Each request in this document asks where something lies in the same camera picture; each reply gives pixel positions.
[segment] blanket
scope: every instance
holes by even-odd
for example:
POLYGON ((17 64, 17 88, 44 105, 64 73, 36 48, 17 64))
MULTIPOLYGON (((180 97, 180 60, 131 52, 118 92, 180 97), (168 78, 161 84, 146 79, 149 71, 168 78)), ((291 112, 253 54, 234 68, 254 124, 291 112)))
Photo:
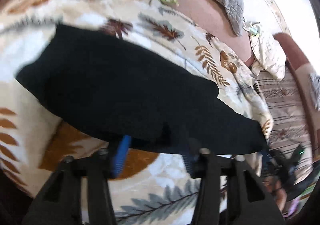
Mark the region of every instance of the blanket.
MULTIPOLYGON (((86 157, 107 146, 61 123, 15 80, 19 70, 49 44, 58 22, 105 31, 214 81, 218 98, 257 120, 268 139, 273 120, 250 70, 226 44, 160 1, 10 0, 0 13, 1 166, 32 197, 64 156, 86 157)), ((222 198, 224 184, 221 177, 222 198)), ((188 224, 199 180, 190 179, 180 155, 131 150, 124 172, 109 181, 109 188, 121 224, 188 224)), ((82 209, 87 221, 85 192, 82 209)))

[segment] brown striped fabric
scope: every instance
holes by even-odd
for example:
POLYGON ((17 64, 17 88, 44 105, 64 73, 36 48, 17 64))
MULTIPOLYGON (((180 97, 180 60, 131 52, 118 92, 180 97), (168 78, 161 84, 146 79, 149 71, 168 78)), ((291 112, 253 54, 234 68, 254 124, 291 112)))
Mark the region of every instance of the brown striped fabric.
POLYGON ((304 154, 295 171, 298 183, 312 171, 312 146, 297 84, 287 67, 281 82, 265 70, 260 72, 257 81, 274 121, 270 147, 281 150, 287 158, 300 143, 304 147, 304 154))

